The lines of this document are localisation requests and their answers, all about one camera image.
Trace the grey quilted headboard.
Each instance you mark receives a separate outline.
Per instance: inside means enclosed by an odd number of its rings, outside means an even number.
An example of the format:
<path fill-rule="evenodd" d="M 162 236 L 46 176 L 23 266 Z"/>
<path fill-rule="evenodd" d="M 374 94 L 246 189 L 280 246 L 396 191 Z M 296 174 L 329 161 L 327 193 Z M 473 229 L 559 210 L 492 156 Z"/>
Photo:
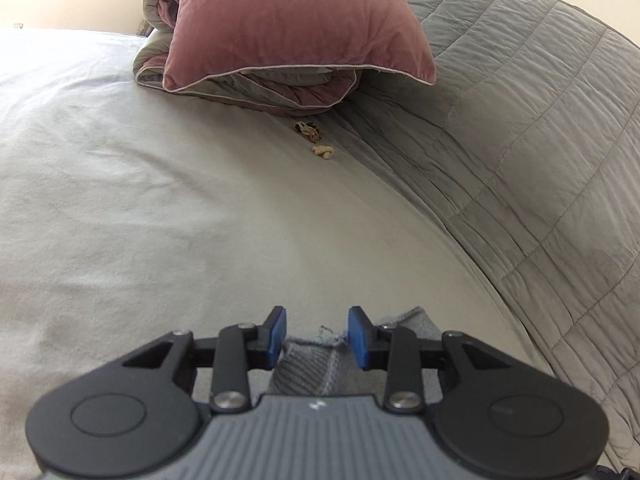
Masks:
<path fill-rule="evenodd" d="M 639 463 L 639 50 L 561 0 L 406 0 L 434 86 L 372 73 L 331 119 L 473 258 Z"/>

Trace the small beige trinket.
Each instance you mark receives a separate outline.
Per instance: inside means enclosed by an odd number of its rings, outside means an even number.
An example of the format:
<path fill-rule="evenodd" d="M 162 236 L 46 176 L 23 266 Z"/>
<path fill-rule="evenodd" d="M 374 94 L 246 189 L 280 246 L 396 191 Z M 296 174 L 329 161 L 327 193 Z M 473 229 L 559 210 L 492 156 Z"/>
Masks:
<path fill-rule="evenodd" d="M 320 143 L 323 134 L 313 122 L 296 122 L 294 130 L 312 144 L 311 151 L 314 156 L 321 157 L 324 160 L 329 160 L 333 157 L 334 148 Z"/>

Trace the pink velvet pillow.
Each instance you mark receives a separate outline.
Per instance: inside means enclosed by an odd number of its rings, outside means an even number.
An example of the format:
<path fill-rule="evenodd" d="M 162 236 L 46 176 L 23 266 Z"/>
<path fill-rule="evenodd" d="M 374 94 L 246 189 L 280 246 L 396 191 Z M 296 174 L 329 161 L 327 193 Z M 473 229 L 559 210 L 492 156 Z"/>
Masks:
<path fill-rule="evenodd" d="M 436 81 L 406 0 L 179 0 L 164 86 L 262 68 L 373 68 Z"/>

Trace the folded grey pink duvet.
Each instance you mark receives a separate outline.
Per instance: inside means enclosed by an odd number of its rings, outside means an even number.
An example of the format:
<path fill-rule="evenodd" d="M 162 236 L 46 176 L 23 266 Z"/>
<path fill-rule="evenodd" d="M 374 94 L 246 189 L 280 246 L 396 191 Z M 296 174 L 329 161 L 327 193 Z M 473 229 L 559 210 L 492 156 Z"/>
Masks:
<path fill-rule="evenodd" d="M 178 7 L 179 0 L 142 0 L 143 15 L 151 32 L 132 63 L 134 80 L 142 87 L 165 89 L 165 65 Z M 309 116 L 344 101 L 357 89 L 360 78 L 360 70 L 354 68 L 260 68 L 208 76 L 180 93 L 271 115 Z"/>

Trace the grey knit sweater black pattern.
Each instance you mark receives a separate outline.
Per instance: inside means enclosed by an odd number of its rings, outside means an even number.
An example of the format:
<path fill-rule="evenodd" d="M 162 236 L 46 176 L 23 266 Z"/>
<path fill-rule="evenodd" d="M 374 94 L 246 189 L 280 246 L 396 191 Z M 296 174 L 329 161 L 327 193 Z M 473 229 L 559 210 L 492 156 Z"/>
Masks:
<path fill-rule="evenodd" d="M 420 338 L 440 340 L 442 332 L 423 308 L 415 307 L 396 318 L 382 318 L 380 324 L 396 324 L 413 330 Z M 427 404 L 442 400 L 437 370 L 422 370 Z M 266 389 L 284 396 L 374 396 L 383 403 L 386 373 L 360 370 L 347 334 L 322 327 L 314 339 L 288 338 Z"/>

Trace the grey bed sheet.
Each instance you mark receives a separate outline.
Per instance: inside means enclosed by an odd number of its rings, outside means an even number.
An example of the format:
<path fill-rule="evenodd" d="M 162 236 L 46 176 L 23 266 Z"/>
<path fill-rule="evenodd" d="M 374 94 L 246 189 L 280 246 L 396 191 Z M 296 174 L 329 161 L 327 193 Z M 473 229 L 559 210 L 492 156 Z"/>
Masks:
<path fill-rule="evenodd" d="M 352 133 L 145 89 L 138 37 L 1 34 L 1 474 L 35 478 L 36 400 L 173 330 L 288 312 L 288 336 L 421 307 L 547 362 L 439 220 Z"/>

